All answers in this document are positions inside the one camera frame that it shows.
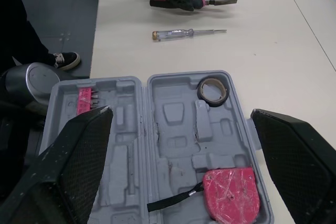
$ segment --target molded plastic tray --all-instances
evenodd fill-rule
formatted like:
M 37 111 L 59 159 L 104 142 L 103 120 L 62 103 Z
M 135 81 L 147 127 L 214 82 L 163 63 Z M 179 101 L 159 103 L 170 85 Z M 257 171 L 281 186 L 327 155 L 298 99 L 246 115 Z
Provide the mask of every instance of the molded plastic tray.
M 219 78 L 227 101 L 210 108 L 197 98 L 204 77 Z M 260 197 L 257 224 L 271 224 L 259 148 L 245 121 L 233 82 L 223 71 L 158 74 L 142 87 L 136 77 L 63 81 L 53 88 L 40 153 L 76 116 L 78 90 L 98 91 L 99 105 L 114 112 L 104 173 L 88 224 L 208 224 L 203 193 L 160 211 L 146 205 L 190 190 L 210 169 L 252 167 Z

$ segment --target sneaker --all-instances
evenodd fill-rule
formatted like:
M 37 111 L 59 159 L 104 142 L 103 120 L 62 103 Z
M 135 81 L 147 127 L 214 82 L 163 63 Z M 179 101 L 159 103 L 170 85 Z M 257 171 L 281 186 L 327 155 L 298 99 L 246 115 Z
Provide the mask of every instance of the sneaker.
M 55 56 L 55 68 L 61 70 L 70 70 L 77 66 L 80 62 L 79 54 L 76 52 L 62 52 L 60 54 L 54 54 Z

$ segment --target gray floor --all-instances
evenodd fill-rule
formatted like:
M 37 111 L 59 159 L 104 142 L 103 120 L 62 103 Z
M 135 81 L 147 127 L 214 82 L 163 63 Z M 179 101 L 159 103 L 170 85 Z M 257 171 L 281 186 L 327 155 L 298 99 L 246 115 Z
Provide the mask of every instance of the gray floor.
M 73 75 L 90 75 L 98 0 L 22 0 L 28 20 L 50 53 L 75 51 L 81 64 Z

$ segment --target black electrical tape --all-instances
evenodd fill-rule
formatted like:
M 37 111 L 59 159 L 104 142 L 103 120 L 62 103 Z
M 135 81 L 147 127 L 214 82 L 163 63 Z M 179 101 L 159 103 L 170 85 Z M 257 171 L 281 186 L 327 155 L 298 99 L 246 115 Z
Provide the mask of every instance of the black electrical tape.
M 220 98 L 218 100 L 211 100 L 207 98 L 204 95 L 204 91 L 203 91 L 204 85 L 216 86 L 221 92 Z M 209 104 L 210 107 L 218 107 L 218 106 L 221 106 L 226 101 L 226 99 L 229 97 L 229 90 L 217 78 L 207 77 L 207 78 L 204 78 L 202 81 L 200 81 L 200 83 L 198 84 L 197 97 L 200 100 L 204 100 L 207 104 Z

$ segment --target open tool case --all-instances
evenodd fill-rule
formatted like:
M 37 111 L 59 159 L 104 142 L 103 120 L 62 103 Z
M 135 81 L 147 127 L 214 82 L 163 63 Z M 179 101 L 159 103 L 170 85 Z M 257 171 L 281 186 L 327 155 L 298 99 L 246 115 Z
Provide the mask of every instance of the open tool case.
M 219 79 L 229 91 L 216 108 L 198 106 L 197 86 Z M 260 199 L 257 224 L 274 217 L 257 164 L 260 148 L 251 119 L 245 120 L 228 73 L 190 72 L 62 81 L 53 88 L 40 153 L 76 116 L 78 91 L 92 88 L 99 105 L 113 109 L 104 172 L 89 224 L 209 224 L 203 192 L 148 213 L 146 205 L 193 188 L 211 169 L 252 167 Z

